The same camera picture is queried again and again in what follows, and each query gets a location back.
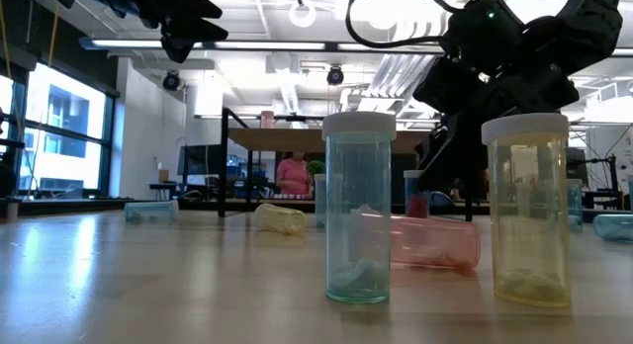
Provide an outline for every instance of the computer monitor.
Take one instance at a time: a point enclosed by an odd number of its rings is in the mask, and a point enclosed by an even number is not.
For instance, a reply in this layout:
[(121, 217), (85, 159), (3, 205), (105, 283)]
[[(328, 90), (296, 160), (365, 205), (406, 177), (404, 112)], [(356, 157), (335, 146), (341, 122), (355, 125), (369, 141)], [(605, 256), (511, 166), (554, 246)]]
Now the computer monitor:
[(222, 148), (220, 145), (181, 146), (178, 158), (178, 175), (183, 174), (185, 164), (187, 164), (189, 176), (219, 175), (222, 172), (220, 170), (221, 158)]
[(566, 147), (565, 154), (567, 155), (567, 179), (583, 180), (583, 183), (588, 185), (585, 151), (575, 147)]

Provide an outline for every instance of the woman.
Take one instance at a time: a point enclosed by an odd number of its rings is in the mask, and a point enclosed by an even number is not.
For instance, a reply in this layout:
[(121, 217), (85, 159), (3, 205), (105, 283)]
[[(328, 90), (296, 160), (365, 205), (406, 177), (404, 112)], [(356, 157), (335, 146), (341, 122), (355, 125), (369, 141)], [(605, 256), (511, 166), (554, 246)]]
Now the woman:
[(305, 153), (289, 152), (277, 167), (277, 186), (282, 195), (307, 195), (310, 193), (310, 175)]

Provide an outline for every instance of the pink shirt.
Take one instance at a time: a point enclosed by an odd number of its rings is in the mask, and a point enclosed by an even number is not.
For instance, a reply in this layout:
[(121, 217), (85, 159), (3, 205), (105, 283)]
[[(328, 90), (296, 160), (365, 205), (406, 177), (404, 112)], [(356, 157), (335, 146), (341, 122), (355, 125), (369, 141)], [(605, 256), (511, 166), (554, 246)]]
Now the pink shirt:
[(282, 187), (281, 193), (285, 195), (306, 195), (309, 192), (308, 167), (306, 161), (285, 159), (277, 167), (277, 179), (281, 181), (293, 181), (292, 185)]

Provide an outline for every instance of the clear plastic container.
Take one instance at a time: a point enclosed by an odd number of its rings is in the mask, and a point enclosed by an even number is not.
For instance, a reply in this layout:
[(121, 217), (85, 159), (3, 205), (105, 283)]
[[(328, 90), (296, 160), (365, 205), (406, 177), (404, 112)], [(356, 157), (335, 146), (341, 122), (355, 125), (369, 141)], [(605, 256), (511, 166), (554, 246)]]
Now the clear plastic container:
[(583, 180), (567, 180), (567, 221), (571, 231), (583, 231)]
[(424, 171), (405, 171), (405, 214), (410, 217), (426, 218), (430, 210), (430, 192), (419, 190), (419, 177)]
[(255, 219), (262, 229), (286, 235), (303, 235), (308, 225), (303, 212), (269, 204), (257, 207)]
[(178, 220), (178, 201), (126, 203), (126, 221), (160, 222)]
[(482, 126), (491, 172), (493, 281), (503, 299), (570, 305), (568, 127), (557, 114), (510, 116)]
[(325, 186), (325, 174), (315, 175), (315, 226), (318, 228), (325, 227), (325, 221), (327, 220), (325, 214), (325, 200), (327, 193)]
[(392, 264), (474, 269), (480, 244), (471, 222), (392, 215)]
[[(338, 113), (323, 121), (327, 159), (326, 295), (373, 303), (389, 298), (391, 142), (394, 116)], [(371, 209), (374, 226), (356, 216)]]
[(606, 241), (633, 241), (633, 215), (598, 215), (593, 231)]

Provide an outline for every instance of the white cap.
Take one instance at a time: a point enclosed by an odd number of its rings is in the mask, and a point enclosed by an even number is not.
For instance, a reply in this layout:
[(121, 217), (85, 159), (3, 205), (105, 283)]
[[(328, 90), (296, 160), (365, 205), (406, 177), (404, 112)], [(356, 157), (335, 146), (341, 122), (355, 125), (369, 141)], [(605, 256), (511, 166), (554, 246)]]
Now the white cap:
[(387, 132), (396, 139), (396, 116), (378, 112), (343, 112), (325, 117), (323, 140), (340, 132)]
[(424, 171), (422, 170), (405, 170), (405, 178), (418, 178), (422, 176)]
[(482, 125), (482, 142), (491, 141), (521, 133), (561, 133), (567, 137), (569, 122), (567, 117), (554, 113), (531, 113), (502, 117)]

